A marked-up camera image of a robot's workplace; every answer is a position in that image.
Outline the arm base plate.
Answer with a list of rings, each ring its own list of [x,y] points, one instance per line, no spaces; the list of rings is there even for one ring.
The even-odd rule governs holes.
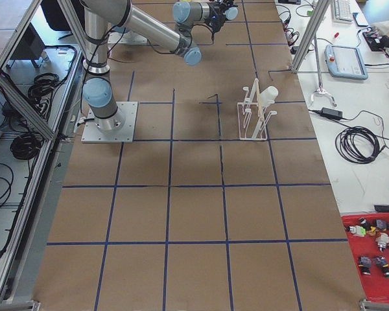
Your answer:
[[[132,143],[136,125],[138,102],[117,102],[117,112],[109,119],[96,118],[89,110],[88,118],[93,119],[84,126],[83,143]]]

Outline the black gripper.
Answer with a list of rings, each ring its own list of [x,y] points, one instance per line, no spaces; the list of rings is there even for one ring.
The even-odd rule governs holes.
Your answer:
[[[232,6],[237,6],[234,1],[208,1],[207,6],[209,13],[204,18],[204,23],[215,34],[221,30],[226,21],[225,11]]]

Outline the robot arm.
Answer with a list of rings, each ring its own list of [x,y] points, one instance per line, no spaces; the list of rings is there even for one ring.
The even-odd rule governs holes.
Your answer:
[[[93,114],[99,132],[115,133],[128,120],[124,108],[115,100],[110,82],[110,62],[115,46],[137,52],[143,45],[164,55],[176,55],[189,66],[202,60],[192,30],[203,26],[214,36],[225,22],[235,19],[234,1],[177,1],[172,6],[174,25],[166,25],[131,1],[82,1],[85,8],[87,75],[83,98]]]

